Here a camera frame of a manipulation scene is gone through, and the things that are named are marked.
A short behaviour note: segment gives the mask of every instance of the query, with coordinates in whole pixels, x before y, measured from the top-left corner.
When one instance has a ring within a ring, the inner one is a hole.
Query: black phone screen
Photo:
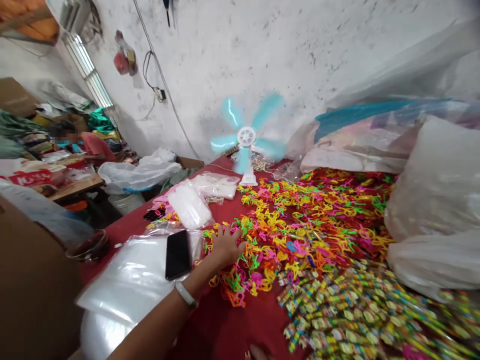
[[[187,230],[170,235],[166,239],[165,278],[176,279],[192,270]]]

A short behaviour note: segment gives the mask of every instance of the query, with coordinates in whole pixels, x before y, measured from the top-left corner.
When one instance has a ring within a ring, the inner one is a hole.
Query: human hand
[[[217,270],[235,263],[240,255],[245,251],[247,242],[243,241],[237,246],[237,240],[240,237],[240,230],[235,231],[230,235],[232,225],[218,228],[218,233],[214,234],[211,239],[213,247],[211,253],[208,255],[210,261],[214,264]]]

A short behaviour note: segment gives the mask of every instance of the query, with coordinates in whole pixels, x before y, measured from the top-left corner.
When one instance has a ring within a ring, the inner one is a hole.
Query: fan motor housing
[[[241,146],[248,147],[254,143],[257,134],[251,126],[244,126],[238,131],[236,138]]]

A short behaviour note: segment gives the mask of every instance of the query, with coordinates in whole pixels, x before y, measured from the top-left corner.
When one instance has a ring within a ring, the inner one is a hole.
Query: light blue fan blade
[[[250,153],[250,147],[240,146],[238,151],[240,152],[240,155],[238,156],[238,161],[235,164],[235,172],[237,174],[245,174],[247,169],[250,167],[250,157],[252,156]]]
[[[253,122],[251,127],[258,132],[262,126],[265,124],[267,119],[272,116],[272,114],[277,110],[277,108],[282,105],[284,98],[282,95],[277,93],[272,93],[268,95],[260,104],[258,111],[253,117]]]
[[[268,140],[263,137],[259,137],[253,143],[255,147],[258,147],[263,150],[262,153],[264,156],[270,156],[275,161],[280,161],[284,158],[285,152],[287,151],[287,146],[277,141]]]
[[[237,134],[220,135],[210,140],[211,149],[216,153],[227,151],[237,144]]]
[[[242,111],[235,106],[230,97],[223,100],[221,111],[223,112],[223,117],[226,119],[226,122],[233,130],[239,130],[245,126]]]

